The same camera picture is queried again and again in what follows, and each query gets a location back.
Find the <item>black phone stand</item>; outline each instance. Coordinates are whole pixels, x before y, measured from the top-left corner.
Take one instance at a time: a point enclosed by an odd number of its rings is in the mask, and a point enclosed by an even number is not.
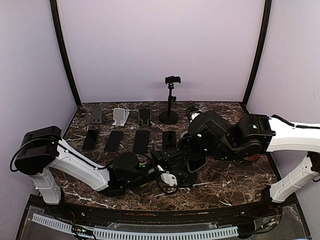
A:
[[[138,119],[139,119],[139,126],[151,126],[152,114],[151,114],[150,107],[142,107],[139,108],[138,112]]]
[[[166,125],[176,124],[178,122],[178,114],[171,110],[172,102],[177,100],[177,97],[172,96],[172,89],[174,89],[174,83],[181,83],[181,78],[179,76],[169,76],[165,78],[165,84],[168,84],[169,97],[168,97],[168,110],[163,111],[159,115],[159,121]]]

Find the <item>red part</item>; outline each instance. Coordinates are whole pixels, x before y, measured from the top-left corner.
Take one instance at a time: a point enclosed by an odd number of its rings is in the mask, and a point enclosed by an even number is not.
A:
[[[253,162],[253,161],[257,161],[259,158],[260,158],[260,154],[256,154],[251,157],[248,157],[247,161]]]

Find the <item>phone stand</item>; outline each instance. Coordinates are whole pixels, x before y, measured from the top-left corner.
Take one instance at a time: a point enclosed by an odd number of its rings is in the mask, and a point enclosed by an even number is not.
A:
[[[163,111],[159,115],[159,121],[166,125],[176,124],[179,120],[178,114],[171,110],[172,102],[177,100],[177,97],[172,96],[172,89],[174,89],[174,83],[181,83],[179,76],[169,76],[165,78],[165,84],[168,84],[169,97],[168,97],[168,110]]]
[[[138,112],[138,118],[139,118],[139,126],[151,126],[151,108],[145,107],[140,108]]]
[[[112,125],[124,127],[128,120],[129,114],[130,112],[124,108],[113,109],[114,123]]]
[[[101,107],[93,107],[91,110],[91,123],[92,124],[103,124],[106,120],[106,116],[102,113]]]

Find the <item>cable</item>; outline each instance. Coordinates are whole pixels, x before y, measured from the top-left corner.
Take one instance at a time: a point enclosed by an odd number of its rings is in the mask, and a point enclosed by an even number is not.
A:
[[[75,156],[76,158],[80,159],[81,161],[83,161],[84,163],[88,164],[90,167],[94,168],[94,169],[98,169],[98,170],[103,170],[103,169],[106,169],[108,168],[111,163],[107,164],[106,166],[103,166],[103,167],[97,167],[93,164],[91,164],[90,162],[88,162],[87,160],[83,159],[81,156],[75,154],[74,152],[70,151],[69,149],[67,149],[65,146],[63,146],[61,143],[59,143],[58,141],[54,140],[54,139],[51,139],[51,138],[47,138],[47,137],[39,137],[39,138],[35,138],[35,139],[32,139],[28,142],[26,142],[25,144],[23,144],[16,152],[15,154],[13,155],[12,159],[11,159],[11,162],[10,162],[10,171],[15,173],[18,171],[18,169],[13,169],[13,163],[17,157],[17,155],[21,152],[21,150],[23,148],[25,148],[27,145],[29,145],[30,143],[33,143],[33,142],[36,142],[36,141],[48,141],[48,142],[52,142],[52,143],[55,143],[57,145],[59,145],[62,149],[64,149],[65,151],[68,151],[71,155]]]
[[[89,230],[89,229],[86,229],[85,227],[83,226],[80,226],[80,225],[76,225],[76,216],[74,214],[73,211],[69,212],[69,214],[72,214],[73,215],[73,223],[70,223],[70,222],[67,222],[67,221],[64,221],[58,217],[56,217],[55,215],[53,215],[53,213],[50,211],[50,209],[47,207],[46,208],[47,211],[49,212],[49,214],[55,219],[55,220],[58,220],[64,224],[68,224],[68,225],[71,225],[72,228],[71,228],[71,232],[72,232],[72,236],[78,240],[87,240],[87,239],[90,239],[91,237],[94,238],[94,240],[97,240],[95,234],[93,231]],[[82,232],[86,232],[86,233],[83,233],[84,235],[87,235],[89,237],[83,237],[83,236],[80,236],[79,233],[82,233]]]
[[[152,163],[152,166],[153,166],[153,168],[154,168],[154,174],[155,174],[155,183],[156,183],[157,187],[159,188],[159,190],[160,190],[162,193],[164,193],[165,195],[173,195],[173,194],[176,194],[176,193],[177,193],[177,191],[179,190],[179,187],[180,187],[180,183],[179,183],[178,176],[177,176],[176,174],[170,172],[170,174],[172,174],[172,175],[175,177],[176,183],[177,183],[176,186],[175,186],[174,191],[170,191],[170,192],[169,192],[169,191],[166,191],[166,190],[163,189],[163,187],[161,187],[160,182],[159,182],[159,179],[158,179],[158,176],[160,176],[161,174],[166,173],[166,171],[159,171],[158,168],[157,168],[157,166],[156,166],[156,163],[155,163],[155,161],[152,159],[152,157],[150,157],[150,156],[148,156],[148,155],[146,155],[146,154],[144,154],[144,153],[136,153],[136,154],[137,154],[137,155],[144,156],[145,158],[147,158],[147,159]]]
[[[294,123],[289,122],[288,120],[285,120],[284,118],[282,118],[282,117],[280,117],[278,115],[275,115],[275,114],[272,115],[271,117],[275,118],[275,119],[278,119],[281,122],[289,125],[290,127],[294,127],[294,128],[297,128],[297,129],[320,129],[320,126],[295,125]]]
[[[312,181],[314,181],[315,183],[320,182],[320,177],[317,180],[312,179]]]
[[[266,233],[271,232],[273,229],[276,228],[276,226],[279,225],[279,223],[280,223],[280,221],[281,221],[281,219],[282,219],[282,215],[279,215],[278,209],[277,209],[277,208],[274,208],[274,210],[276,211],[276,219],[279,218],[279,220],[273,225],[272,228],[270,228],[270,229],[268,229],[268,230],[265,230],[265,231],[260,231],[260,230],[263,229],[263,228],[261,228],[261,229],[256,229],[255,231],[252,231],[252,232],[239,232],[239,235],[258,235],[258,234],[266,234]],[[262,225],[261,227],[264,226],[264,228],[269,228],[269,227],[271,227],[271,226],[268,226],[268,225],[271,224],[271,223],[273,223],[274,221],[275,221],[275,219],[272,219],[271,222],[264,224],[264,225],[266,225],[266,226]]]
[[[54,139],[46,138],[46,137],[35,138],[35,139],[32,139],[32,140],[26,142],[26,143],[23,144],[23,145],[18,149],[18,151],[16,151],[15,154],[13,155],[13,157],[12,157],[12,159],[11,159],[11,162],[10,162],[10,171],[11,171],[11,172],[14,172],[14,173],[15,173],[15,172],[18,171],[18,169],[13,169],[12,166],[13,166],[13,163],[14,163],[17,155],[21,152],[21,150],[22,150],[23,148],[25,148],[27,145],[29,145],[30,143],[33,143],[33,142],[36,142],[36,141],[40,141],[40,140],[41,140],[41,141],[50,141],[50,142],[53,142],[53,143],[55,143],[55,144],[58,144],[58,142],[55,141]]]

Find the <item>black metal frame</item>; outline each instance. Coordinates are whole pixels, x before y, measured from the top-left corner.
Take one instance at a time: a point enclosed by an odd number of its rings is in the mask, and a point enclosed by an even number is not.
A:
[[[250,94],[252,92],[256,75],[259,68],[259,63],[262,56],[262,51],[266,39],[267,28],[269,23],[270,11],[271,11],[272,0],[265,0],[264,11],[262,24],[260,29],[259,40],[257,44],[257,49],[253,61],[252,70],[246,87],[246,91],[240,105],[243,111],[246,114],[249,114],[246,106],[248,104]],[[67,50],[63,38],[61,23],[59,19],[59,11],[57,0],[50,0],[52,18],[54,22],[54,28],[56,32],[56,37],[61,53],[61,58],[67,75],[67,79],[74,97],[74,100],[79,107],[82,105],[76,83],[71,71]],[[269,162],[272,166],[272,169],[277,177],[277,180],[281,179],[280,173],[277,169],[277,166],[274,162],[274,159],[270,153],[267,154]],[[219,207],[203,210],[189,210],[189,211],[132,211],[132,210],[118,210],[118,209],[104,209],[99,207],[89,207],[78,204],[67,203],[69,207],[72,208],[73,212],[76,214],[77,222],[85,226],[107,226],[109,223],[136,223],[136,224],[186,224],[186,223],[203,223],[203,222],[215,222],[218,221],[220,225],[232,224],[234,226],[243,225],[250,223],[252,219],[244,220],[243,216],[239,216],[242,211],[248,212],[250,209],[256,207],[259,203],[253,202],[238,206],[228,206],[228,207]],[[310,231],[306,223],[306,219],[302,212],[300,203],[297,199],[296,194],[292,194],[287,200],[283,203],[284,206],[291,204],[296,204],[298,212],[300,214],[304,231],[308,239],[311,239]],[[27,217],[27,213],[30,206],[35,206],[39,208],[46,209],[46,206],[43,202],[42,197],[31,194],[28,200],[28,203],[25,207],[20,226],[16,235],[16,239],[20,239],[23,226]]]
[[[75,101],[76,105],[78,107],[80,107],[82,103],[81,103],[81,99],[80,99],[80,96],[79,96],[79,93],[77,90],[74,76],[72,74],[70,63],[69,63],[69,58],[68,58],[67,49],[66,49],[64,36],[62,33],[62,28],[61,28],[61,23],[60,23],[60,18],[59,18],[59,10],[58,10],[57,0],[50,0],[50,5],[51,5],[51,13],[52,13],[52,19],[53,19],[56,39],[58,41],[58,45],[59,45],[60,54],[61,54],[64,70],[66,73],[66,77],[68,78],[68,82],[69,82],[69,85],[70,85],[70,88],[72,91],[74,101]]]
[[[255,52],[255,56],[254,56],[254,60],[253,60],[253,65],[252,65],[249,81],[246,86],[246,90],[245,90],[244,97],[242,100],[242,103],[245,106],[247,106],[247,104],[248,104],[252,89],[254,87],[254,83],[256,80],[262,52],[264,49],[266,35],[267,35],[267,29],[268,29],[268,23],[269,23],[269,17],[270,17],[270,12],[271,12],[271,4],[272,4],[272,0],[265,0],[265,2],[264,2],[264,11],[263,11],[259,40],[258,40],[258,44],[256,47],[256,52]]]
[[[71,126],[71,124],[72,124],[73,120],[75,119],[75,116],[76,116],[76,115],[77,115],[77,113],[79,112],[79,109],[80,109],[80,106],[78,106],[78,107],[77,107],[77,109],[76,109],[76,111],[75,111],[75,113],[74,113],[74,115],[73,115],[73,117],[72,117],[71,121],[69,122],[68,126],[66,127],[65,132],[64,132],[64,134],[63,134],[63,136],[62,136],[62,138],[63,138],[63,139],[65,138],[65,136],[66,136],[66,134],[67,134],[68,129],[70,128],[70,126]]]

